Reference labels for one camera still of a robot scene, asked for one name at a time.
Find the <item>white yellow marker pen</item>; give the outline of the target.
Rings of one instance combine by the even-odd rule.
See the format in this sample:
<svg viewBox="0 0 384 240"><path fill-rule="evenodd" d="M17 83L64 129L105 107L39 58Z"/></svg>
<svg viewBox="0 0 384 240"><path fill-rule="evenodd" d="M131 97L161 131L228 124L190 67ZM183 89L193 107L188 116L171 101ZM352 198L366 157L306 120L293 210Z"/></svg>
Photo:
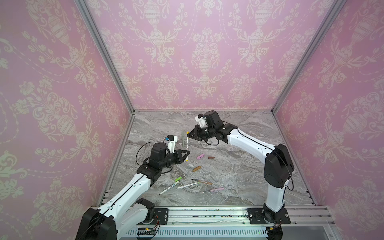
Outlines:
<svg viewBox="0 0 384 240"><path fill-rule="evenodd" d="M186 150L189 151L189 138L188 137L186 138Z"/></svg>

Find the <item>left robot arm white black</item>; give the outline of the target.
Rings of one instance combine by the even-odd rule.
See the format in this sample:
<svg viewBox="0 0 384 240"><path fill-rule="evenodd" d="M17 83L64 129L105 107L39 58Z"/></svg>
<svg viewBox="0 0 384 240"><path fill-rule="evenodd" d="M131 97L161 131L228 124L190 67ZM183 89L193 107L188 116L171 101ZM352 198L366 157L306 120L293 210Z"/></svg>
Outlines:
<svg viewBox="0 0 384 240"><path fill-rule="evenodd" d="M140 223L155 222L154 203L140 196L149 190L163 174L163 169L182 164L190 155L188 150L171 151L164 142L154 142L131 181L111 200L99 208L89 208L82 216L77 240L119 240Z"/></svg>

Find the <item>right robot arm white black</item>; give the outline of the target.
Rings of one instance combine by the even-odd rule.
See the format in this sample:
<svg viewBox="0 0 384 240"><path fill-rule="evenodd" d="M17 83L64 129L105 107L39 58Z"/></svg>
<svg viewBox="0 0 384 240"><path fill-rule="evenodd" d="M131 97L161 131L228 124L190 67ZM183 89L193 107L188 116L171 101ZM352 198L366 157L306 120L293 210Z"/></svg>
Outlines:
<svg viewBox="0 0 384 240"><path fill-rule="evenodd" d="M223 121L216 111L200 114L195 120L198 124L187 134L189 139L208 143L209 139L215 138L246 151L264 164L264 179L268 183L264 218L268 223L282 224L286 217L285 192L295 170L288 148L246 134L237 126Z"/></svg>

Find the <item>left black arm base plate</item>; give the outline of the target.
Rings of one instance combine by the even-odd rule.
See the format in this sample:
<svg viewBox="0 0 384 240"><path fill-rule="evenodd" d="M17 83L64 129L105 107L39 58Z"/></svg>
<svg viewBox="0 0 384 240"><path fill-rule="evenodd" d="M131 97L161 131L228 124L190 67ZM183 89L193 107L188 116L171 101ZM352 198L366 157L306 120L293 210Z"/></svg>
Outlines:
<svg viewBox="0 0 384 240"><path fill-rule="evenodd" d="M138 225L167 225L168 224L168 216L169 216L168 208L155 208L150 210L147 213L147 216L144 221L138 223Z"/></svg>

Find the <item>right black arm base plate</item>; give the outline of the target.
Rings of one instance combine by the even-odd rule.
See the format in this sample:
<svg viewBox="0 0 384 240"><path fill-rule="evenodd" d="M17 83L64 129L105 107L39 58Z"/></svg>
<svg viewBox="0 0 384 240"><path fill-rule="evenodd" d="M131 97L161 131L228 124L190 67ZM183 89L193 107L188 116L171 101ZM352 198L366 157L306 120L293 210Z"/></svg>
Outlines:
<svg viewBox="0 0 384 240"><path fill-rule="evenodd" d="M245 214L251 225L289 225L291 219L288 211L282 208L277 213L266 208L249 208Z"/></svg>

